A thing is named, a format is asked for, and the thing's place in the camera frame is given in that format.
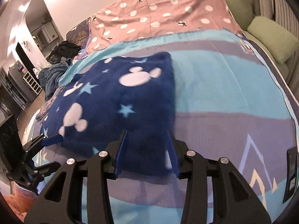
black robotic claw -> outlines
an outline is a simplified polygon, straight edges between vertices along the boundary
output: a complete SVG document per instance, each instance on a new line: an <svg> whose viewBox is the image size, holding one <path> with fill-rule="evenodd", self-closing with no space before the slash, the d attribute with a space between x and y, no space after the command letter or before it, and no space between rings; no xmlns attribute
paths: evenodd
<svg viewBox="0 0 299 224"><path fill-rule="evenodd" d="M90 159L81 162L68 159L44 187L26 215L24 223L82 224L84 177L87 177L88 223L114 223L107 179L117 179L127 146L127 131L124 130L118 141L109 143L104 151Z"/></svg>
<svg viewBox="0 0 299 224"><path fill-rule="evenodd" d="M60 168L58 162L51 162L35 167L32 158L44 148L42 142L50 140L57 143L62 140L61 135L47 138L40 135L24 146L18 135L15 117L7 118L0 126L0 158L6 167L6 175L19 186L37 194L37 185Z"/></svg>
<svg viewBox="0 0 299 224"><path fill-rule="evenodd" d="M169 132L168 153L174 173L188 179L182 224L207 223L207 177L212 177L212 224L270 224L264 206L234 165L225 157L206 159Z"/></svg>

navy blue fleece blanket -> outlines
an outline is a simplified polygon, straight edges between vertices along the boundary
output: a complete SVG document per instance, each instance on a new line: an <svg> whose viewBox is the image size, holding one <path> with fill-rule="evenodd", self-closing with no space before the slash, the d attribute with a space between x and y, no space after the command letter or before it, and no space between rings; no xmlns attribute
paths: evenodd
<svg viewBox="0 0 299 224"><path fill-rule="evenodd" d="M167 129L173 129L174 75L167 52L114 57L76 74L57 96L41 133L63 136L61 146L91 157L129 131L124 170L164 175Z"/></svg>

blue gripper pad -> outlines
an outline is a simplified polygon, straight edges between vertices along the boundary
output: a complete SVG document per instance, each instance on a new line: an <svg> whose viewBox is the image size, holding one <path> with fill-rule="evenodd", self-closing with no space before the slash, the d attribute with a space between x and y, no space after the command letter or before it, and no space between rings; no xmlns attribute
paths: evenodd
<svg viewBox="0 0 299 224"><path fill-rule="evenodd" d="M174 143L172 141L169 131L167 131L167 134L168 134L168 138L166 141L166 147L168 150L172 170L173 170L174 174L177 177L179 177L181 175L179 158L178 158L177 152L174 148Z"/></svg>
<svg viewBox="0 0 299 224"><path fill-rule="evenodd" d="M116 178L118 178L119 174L121 173L122 163L124 160L124 156L127 152L128 145L129 145L128 131L126 130L124 133L124 136L121 140L121 144L119 146L119 150L118 150L116 158L115 158L114 175L116 176Z"/></svg>
<svg viewBox="0 0 299 224"><path fill-rule="evenodd" d="M63 137L60 134L51 136L49 138L45 138L42 140L41 145L44 147L48 147L57 143L61 143L63 140Z"/></svg>

star print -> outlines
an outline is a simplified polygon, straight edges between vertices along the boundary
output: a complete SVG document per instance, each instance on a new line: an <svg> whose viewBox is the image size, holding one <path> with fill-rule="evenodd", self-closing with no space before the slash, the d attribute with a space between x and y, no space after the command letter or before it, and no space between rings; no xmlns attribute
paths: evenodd
<svg viewBox="0 0 299 224"><path fill-rule="evenodd" d="M144 58L143 60L135 60L132 61L131 63L145 63L147 61L147 58Z"/></svg>
<svg viewBox="0 0 299 224"><path fill-rule="evenodd" d="M132 105L127 105L127 106L121 105L121 109L118 111L118 113L123 114L125 118L128 118L130 113L136 113L135 111L132 110L132 107L133 107Z"/></svg>
<svg viewBox="0 0 299 224"><path fill-rule="evenodd" d="M44 136L48 138L48 128L44 129Z"/></svg>
<svg viewBox="0 0 299 224"><path fill-rule="evenodd" d="M91 94L92 93L92 88L96 87L97 85L90 85L90 82L88 82L85 86L83 86L80 89L79 95L81 95L82 93L86 92Z"/></svg>
<svg viewBox="0 0 299 224"><path fill-rule="evenodd" d="M97 153L100 152L100 151L99 151L97 148L95 148L95 147L92 147L92 151L93 151L94 154L97 154Z"/></svg>

wooden floor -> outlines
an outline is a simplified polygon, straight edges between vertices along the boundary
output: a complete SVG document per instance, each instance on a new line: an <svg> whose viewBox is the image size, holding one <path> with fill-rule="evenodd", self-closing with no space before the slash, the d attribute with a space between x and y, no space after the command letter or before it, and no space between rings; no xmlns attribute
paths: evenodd
<svg viewBox="0 0 299 224"><path fill-rule="evenodd" d="M44 104L44 98L44 91L41 91L37 98L26 107L21 117L17 120L17 126L20 129L19 136L21 140L31 116L34 115L34 113Z"/></svg>

